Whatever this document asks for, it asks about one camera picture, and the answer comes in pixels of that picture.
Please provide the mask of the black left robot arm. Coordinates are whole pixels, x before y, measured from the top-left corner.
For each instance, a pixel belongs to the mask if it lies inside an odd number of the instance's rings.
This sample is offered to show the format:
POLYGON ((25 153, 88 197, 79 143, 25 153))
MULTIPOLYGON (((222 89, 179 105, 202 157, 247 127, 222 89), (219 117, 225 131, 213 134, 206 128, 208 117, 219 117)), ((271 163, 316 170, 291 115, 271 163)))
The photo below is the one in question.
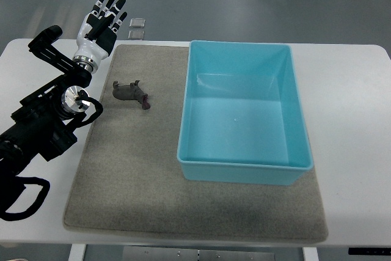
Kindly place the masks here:
POLYGON ((61 35, 58 25, 50 26, 28 44, 33 55, 63 74, 23 98, 12 113, 15 124, 1 135, 1 175, 17 176, 36 155, 46 161, 60 156, 76 143, 74 131, 103 113, 85 90, 91 72, 53 47, 61 35))

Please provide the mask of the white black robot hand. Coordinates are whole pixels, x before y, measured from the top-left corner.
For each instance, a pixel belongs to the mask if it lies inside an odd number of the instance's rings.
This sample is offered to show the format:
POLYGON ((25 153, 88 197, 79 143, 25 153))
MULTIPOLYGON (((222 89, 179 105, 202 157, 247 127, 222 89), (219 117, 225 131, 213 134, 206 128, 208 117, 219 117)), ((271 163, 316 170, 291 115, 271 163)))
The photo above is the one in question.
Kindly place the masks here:
POLYGON ((112 53, 117 33, 127 13, 122 9, 126 0, 97 0, 85 16, 76 38, 78 50, 73 61, 90 73, 95 73, 102 60, 112 53))

